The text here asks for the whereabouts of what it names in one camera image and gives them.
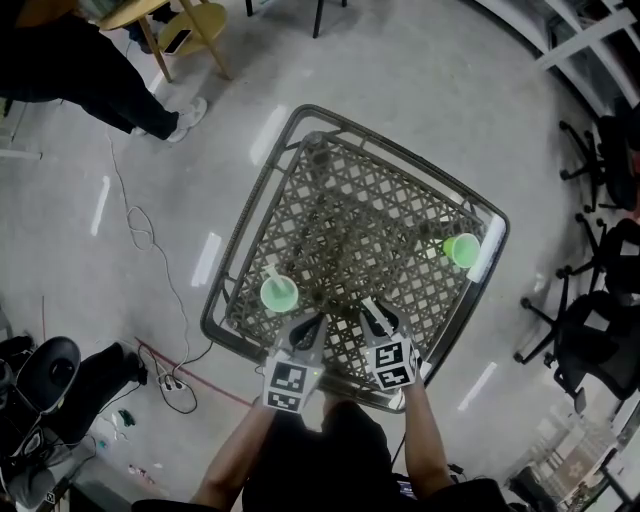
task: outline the shoe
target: shoe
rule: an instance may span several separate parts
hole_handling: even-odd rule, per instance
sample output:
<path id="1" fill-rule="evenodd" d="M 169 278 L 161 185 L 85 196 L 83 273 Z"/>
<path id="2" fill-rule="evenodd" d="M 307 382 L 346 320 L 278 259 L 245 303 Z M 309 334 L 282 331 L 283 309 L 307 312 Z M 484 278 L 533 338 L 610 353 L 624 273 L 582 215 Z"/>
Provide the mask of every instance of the shoe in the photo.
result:
<path id="1" fill-rule="evenodd" d="M 167 142 L 180 142 L 187 135 L 187 132 L 196 126 L 207 113 L 207 100 L 196 97 L 186 110 L 180 112 L 178 124 L 175 131 L 169 135 Z"/>

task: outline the gray floor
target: gray floor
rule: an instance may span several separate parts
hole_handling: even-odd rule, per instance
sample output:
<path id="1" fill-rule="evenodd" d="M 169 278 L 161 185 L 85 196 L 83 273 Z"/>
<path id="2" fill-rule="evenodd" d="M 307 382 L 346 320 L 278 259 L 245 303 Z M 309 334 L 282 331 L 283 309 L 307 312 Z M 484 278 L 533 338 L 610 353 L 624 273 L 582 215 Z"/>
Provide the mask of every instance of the gray floor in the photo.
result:
<path id="1" fill-rule="evenodd" d="M 511 356 L 539 327 L 519 298 L 544 295 L 555 268 L 581 251 L 572 221 L 578 190 L 558 178 L 575 157 L 557 122 L 584 129 L 585 112 L 548 74 L 522 83 L 532 55 L 464 2 L 350 0 L 345 10 L 330 2 L 315 41 L 310 2 L 271 0 L 251 19 L 243 2 L 225 3 L 220 49 L 234 80 L 222 80 L 202 52 L 171 62 L 175 83 L 157 88 L 173 108 L 195 95 L 209 100 L 209 113 L 184 141 L 118 133 L 69 103 L 29 109 L 21 135 L 45 157 L 3 160 L 0 170 L 0 293 L 14 327 L 42 339 L 44 296 L 46 336 L 73 338 L 85 356 L 106 340 L 134 336 L 173 360 L 184 355 L 183 321 L 162 257 L 131 243 L 108 133 L 129 201 L 144 208 L 167 253 L 191 351 L 200 353 L 207 340 L 198 322 L 213 275 L 192 285 L 203 247 L 210 233 L 224 247 L 284 120 L 315 103 L 425 157 L 510 218 L 486 294 L 428 389 L 450 460 L 469 477 L 504 478 L 536 438 L 540 419 L 563 401 L 541 363 L 521 367 Z M 126 33 L 110 36 L 124 52 Z M 158 72 L 152 57 L 135 44 L 128 56 L 151 84 Z M 105 177 L 110 188 L 93 236 Z M 134 224 L 141 221 L 134 216 Z M 460 411 L 491 362 L 491 378 Z M 253 365 L 217 346 L 191 370 L 245 400 L 261 390 Z M 200 407 L 191 416 L 166 408 L 151 385 L 119 402 L 138 425 L 125 431 L 128 441 L 110 440 L 104 461 L 132 479 L 127 466 L 144 467 L 157 482 L 153 492 L 188 498 L 246 410 L 198 383 L 194 389 Z M 188 397 L 173 398 L 188 405 Z M 319 424 L 320 403 L 314 397 L 308 407 L 310 425 Z M 372 414 L 395 450 L 402 416 Z"/>

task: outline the red cable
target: red cable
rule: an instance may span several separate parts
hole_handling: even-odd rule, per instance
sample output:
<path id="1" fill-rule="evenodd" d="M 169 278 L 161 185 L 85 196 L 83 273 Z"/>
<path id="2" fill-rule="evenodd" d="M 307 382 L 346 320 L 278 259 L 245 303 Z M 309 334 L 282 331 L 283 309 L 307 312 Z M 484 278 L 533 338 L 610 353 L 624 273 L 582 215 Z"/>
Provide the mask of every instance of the red cable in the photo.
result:
<path id="1" fill-rule="evenodd" d="M 149 350 L 150 352 L 153 352 L 153 354 L 158 359 L 162 359 L 165 363 L 170 364 L 173 367 L 178 366 L 178 363 L 173 362 L 171 359 L 169 359 L 165 355 L 163 355 L 160 352 L 158 352 L 155 348 L 151 347 L 148 343 L 145 343 L 140 338 L 136 338 L 136 341 L 138 343 L 140 343 L 140 345 L 142 345 L 144 348 Z M 247 407 L 252 407 L 253 406 L 252 403 L 247 402 L 245 399 L 240 398 L 239 396 L 236 396 L 233 393 L 229 393 L 228 391 L 225 391 L 224 389 L 221 389 L 221 388 L 219 388 L 218 386 L 216 386 L 214 384 L 211 384 L 211 382 L 204 380 L 202 377 L 199 377 L 198 375 L 196 375 L 195 373 L 190 372 L 189 370 L 187 370 L 184 367 L 178 368 L 178 371 L 189 375 L 189 377 L 192 377 L 193 379 L 197 380 L 200 384 L 203 384 L 204 386 L 207 386 L 209 389 L 212 389 L 213 391 L 216 391 L 216 392 L 220 393 L 221 395 L 226 396 L 227 398 L 231 398 L 231 400 L 233 400 L 234 402 L 238 402 L 239 404 L 246 405 Z"/>

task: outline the plastic cup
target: plastic cup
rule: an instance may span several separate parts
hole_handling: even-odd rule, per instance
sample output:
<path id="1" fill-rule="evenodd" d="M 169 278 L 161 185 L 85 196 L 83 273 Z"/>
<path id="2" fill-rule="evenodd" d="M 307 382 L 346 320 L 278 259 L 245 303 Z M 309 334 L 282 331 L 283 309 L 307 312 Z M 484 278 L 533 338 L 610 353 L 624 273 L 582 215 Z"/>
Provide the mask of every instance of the plastic cup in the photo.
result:
<path id="1" fill-rule="evenodd" d="M 480 254 L 480 242 L 471 233 L 447 238 L 442 250 L 460 268 L 471 268 Z"/>
<path id="2" fill-rule="evenodd" d="M 268 278 L 260 288 L 260 300 L 275 313 L 286 313 L 298 303 L 298 287 L 287 276 L 279 276 L 284 284 L 284 290 L 278 286 L 276 279 Z"/>

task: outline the black chair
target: black chair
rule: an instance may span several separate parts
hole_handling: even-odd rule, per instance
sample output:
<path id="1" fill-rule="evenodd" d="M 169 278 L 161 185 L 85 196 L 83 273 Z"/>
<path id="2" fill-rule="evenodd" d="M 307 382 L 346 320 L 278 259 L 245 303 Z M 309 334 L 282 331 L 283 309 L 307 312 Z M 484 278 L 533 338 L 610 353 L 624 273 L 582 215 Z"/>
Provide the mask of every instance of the black chair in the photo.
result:
<path id="1" fill-rule="evenodd" d="M 571 272 L 571 267 L 565 267 L 564 269 L 560 269 L 556 272 L 556 277 L 558 277 L 558 279 L 562 279 L 563 283 L 562 296 L 560 298 L 560 308 L 558 309 L 558 317 L 555 320 L 543 313 L 533 304 L 531 304 L 531 300 L 529 300 L 527 297 L 523 297 L 522 299 L 520 299 L 520 305 L 524 309 L 533 311 L 536 316 L 538 316 L 544 322 L 551 326 L 551 330 L 544 337 L 544 339 L 536 345 L 536 347 L 528 356 L 524 357 L 520 352 L 516 352 L 513 355 L 513 358 L 517 363 L 528 364 L 529 362 L 531 362 L 536 356 L 538 356 L 538 354 L 544 351 L 544 349 L 547 348 L 547 346 L 550 345 L 553 340 L 555 340 L 556 336 L 558 335 L 558 330 L 562 326 L 562 322 L 572 321 L 574 317 L 582 316 L 577 310 L 580 305 L 576 304 L 577 300 L 572 303 L 571 306 L 569 306 L 569 308 L 567 309 L 567 295 L 569 294 L 569 272 Z M 553 360 L 553 355 L 547 354 L 544 359 L 544 364 L 546 364 L 548 367 L 551 367 L 551 363 L 553 362 Z"/>
<path id="2" fill-rule="evenodd" d="M 247 16 L 253 16 L 253 3 L 251 0 L 245 0 L 247 6 Z M 347 6 L 347 0 L 342 0 L 342 7 Z M 318 8 L 316 9 L 316 21 L 313 25 L 313 38 L 317 39 L 320 33 L 320 22 L 322 21 L 322 11 L 324 9 L 324 0 L 318 0 Z"/>
<path id="3" fill-rule="evenodd" d="M 640 386 L 640 306 L 621 306 L 603 291 L 580 299 L 587 317 L 596 311 L 609 325 L 601 331 L 577 323 L 565 324 L 556 338 L 558 368 L 554 379 L 574 399 L 578 413 L 586 406 L 584 389 L 580 388 L 586 374 L 600 380 L 621 401 Z"/>
<path id="4" fill-rule="evenodd" d="M 602 381 L 619 400 L 626 400 L 638 389 L 640 306 L 622 306 L 612 295 L 596 291 L 578 297 L 566 308 L 569 271 L 558 271 L 564 283 L 556 320 L 533 307 L 528 299 L 522 299 L 522 306 L 549 323 L 551 331 L 526 358 L 518 352 L 514 359 L 527 364 L 554 342 L 553 353 L 545 354 L 544 363 L 550 368 L 557 360 L 554 379 L 581 413 L 586 397 L 580 383 L 586 374 Z M 584 325 L 593 311 L 609 322 L 606 330 Z"/>
<path id="5" fill-rule="evenodd" d="M 51 338 L 38 347 L 5 390 L 0 411 L 0 458 L 29 455 L 43 444 L 42 418 L 67 395 L 80 367 L 80 350 L 68 338 Z"/>
<path id="6" fill-rule="evenodd" d="M 621 303 L 631 302 L 630 295 L 640 293 L 640 225 L 631 219 L 622 219 L 613 229 L 607 231 L 602 219 L 597 219 L 597 225 L 602 228 L 600 242 L 597 242 L 584 215 L 577 214 L 576 221 L 582 224 L 587 234 L 593 256 L 581 267 L 571 270 L 569 275 L 575 276 L 593 269 L 589 286 L 591 293 L 600 273 L 606 272 L 605 284 L 609 292 Z M 624 242 L 636 245 L 637 255 L 621 255 Z"/>
<path id="7" fill-rule="evenodd" d="M 640 105 L 626 117 L 603 116 L 598 120 L 598 134 L 601 144 L 596 148 L 593 133 L 586 131 L 585 144 L 576 131 L 568 123 L 561 121 L 560 129 L 569 134 L 575 141 L 584 158 L 584 165 L 570 173 L 566 169 L 560 171 L 562 180 L 571 180 L 578 176 L 588 175 L 591 189 L 591 204 L 584 206 L 585 213 L 596 209 L 598 188 L 606 185 L 613 204 L 600 203 L 601 208 L 625 209 L 634 211 L 637 203 L 637 183 L 630 147 L 636 145 L 636 124 L 640 121 Z"/>

